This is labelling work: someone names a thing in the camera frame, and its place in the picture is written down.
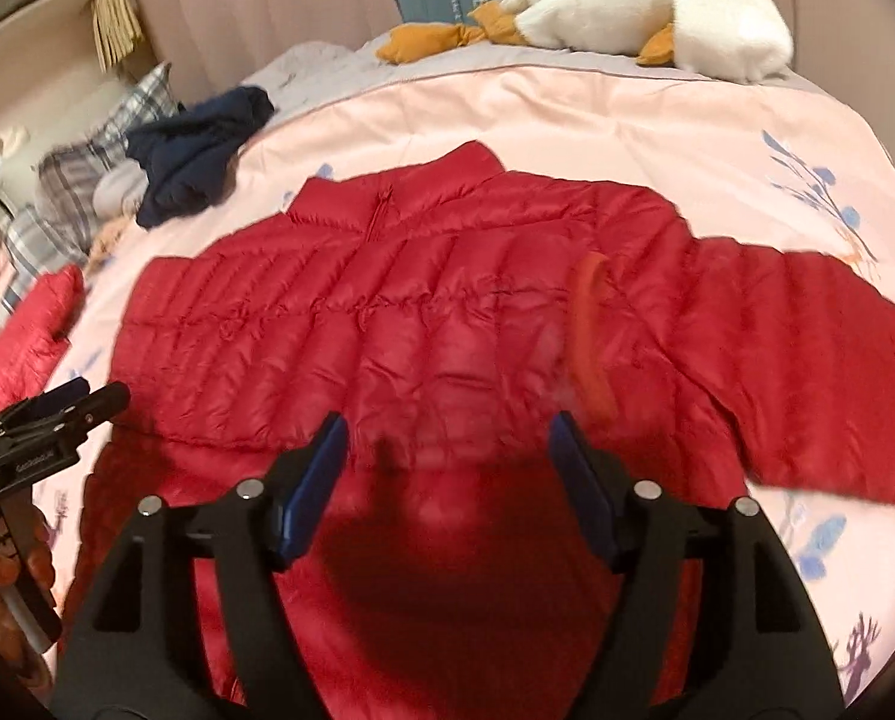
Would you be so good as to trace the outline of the person left hand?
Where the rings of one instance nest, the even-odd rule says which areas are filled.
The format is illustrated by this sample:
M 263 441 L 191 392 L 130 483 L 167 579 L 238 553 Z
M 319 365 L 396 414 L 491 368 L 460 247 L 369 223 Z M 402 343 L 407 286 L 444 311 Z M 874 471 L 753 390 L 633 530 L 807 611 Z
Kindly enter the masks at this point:
M 32 517 L 34 544 L 27 556 L 27 567 L 42 592 L 52 593 L 56 572 L 49 544 L 49 527 L 45 515 L 35 505 L 29 507 Z M 1 590 L 14 585 L 19 575 L 15 557 L 0 554 L 0 655 L 14 676 L 37 697 L 45 697 L 52 687 L 52 675 L 40 653 L 35 653 L 24 632 L 4 603 Z

